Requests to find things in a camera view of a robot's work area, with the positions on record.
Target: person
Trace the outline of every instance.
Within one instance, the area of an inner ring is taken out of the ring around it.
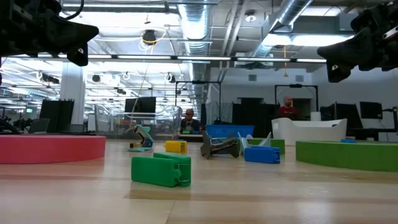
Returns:
[[[293,107],[293,99],[291,96],[284,97],[284,105],[278,109],[277,115],[280,118],[289,118],[291,120],[301,120],[300,111]]]
[[[193,119],[193,109],[187,109],[181,121],[181,131],[200,131],[200,122]]]

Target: blue bin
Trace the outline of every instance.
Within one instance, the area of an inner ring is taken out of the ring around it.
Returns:
[[[248,134],[253,135],[254,126],[208,124],[206,131],[212,138],[228,138],[230,133],[234,133],[234,136],[238,138],[238,132],[242,137],[246,137]]]
[[[278,147],[253,146],[245,148],[244,160],[248,162],[262,162],[280,164],[280,152]]]

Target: white column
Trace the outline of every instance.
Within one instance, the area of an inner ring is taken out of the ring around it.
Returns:
[[[75,100],[71,124],[83,124],[86,77],[83,67],[70,62],[63,64],[60,99]]]

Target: ceiling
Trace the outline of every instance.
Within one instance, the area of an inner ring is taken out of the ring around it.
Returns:
[[[65,0],[64,3],[76,3],[78,0]],[[100,1],[134,3],[134,1]],[[368,4],[375,4],[377,1],[369,1]],[[86,1],[86,4],[98,4],[98,1]],[[223,41],[227,31],[227,24],[232,19],[231,8],[234,1],[223,0],[211,6],[210,11],[210,33],[207,41],[211,43],[209,55],[221,55]],[[249,1],[246,12],[254,11],[255,21],[247,22],[243,19],[238,31],[236,41],[232,48],[231,55],[248,54],[252,52],[263,40],[262,26],[267,15],[279,10],[280,1]],[[363,7],[363,1],[332,1],[314,0],[311,5],[304,10],[302,18],[305,16],[317,16],[319,22],[326,17],[329,19],[337,18],[342,11],[355,14],[358,8]],[[143,12],[118,12],[115,7],[107,7],[101,12],[83,11],[80,16],[73,20],[83,24],[91,24],[99,27],[99,35],[89,43],[89,54],[132,54],[132,55],[185,55],[184,36],[181,27],[181,19],[177,14],[146,13]],[[297,27],[305,27],[305,23],[297,20]],[[145,30],[155,30],[155,35],[159,40],[153,48],[145,49],[141,45],[141,36]],[[274,57],[296,57],[296,58],[319,58],[316,54],[316,47],[304,47],[298,45],[287,45],[274,47],[270,54]],[[58,98],[60,86],[51,85],[51,88],[43,88],[48,83],[39,78],[42,73],[53,76],[62,82],[62,61],[59,60],[29,60],[23,58],[3,58],[1,73],[3,75],[3,85],[23,85],[25,88],[4,88],[0,89],[0,106],[12,107],[13,105],[38,105],[42,98]],[[217,80],[220,72],[219,63],[211,63],[209,80]],[[277,83],[279,80],[270,74],[282,75],[285,71],[297,75],[310,75],[322,65],[309,63],[285,64],[275,63],[268,65],[266,69],[255,69],[249,71],[243,68],[230,66],[226,74],[224,85],[264,85]],[[136,96],[158,96],[159,105],[173,104],[175,84],[165,80],[165,75],[174,75],[176,80],[192,80],[189,71],[189,63],[147,63],[147,62],[90,62],[85,67],[87,74],[86,91],[86,110],[92,110],[93,104],[101,103],[110,110],[122,111],[124,109],[124,99]],[[257,74],[259,77],[256,84],[248,81],[247,75]],[[100,75],[101,81],[94,82],[93,75]],[[120,88],[136,88],[126,90],[126,95],[116,93],[110,87],[119,86]],[[195,108],[199,113],[200,109],[195,104],[202,100],[192,91],[182,91],[178,97],[178,105],[183,109]]]

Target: table surface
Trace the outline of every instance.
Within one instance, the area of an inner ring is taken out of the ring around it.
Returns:
[[[163,152],[164,144],[155,144]],[[108,141],[104,159],[0,165],[1,224],[10,223],[398,223],[398,174],[200,155],[188,143],[191,187],[131,182],[129,142]]]

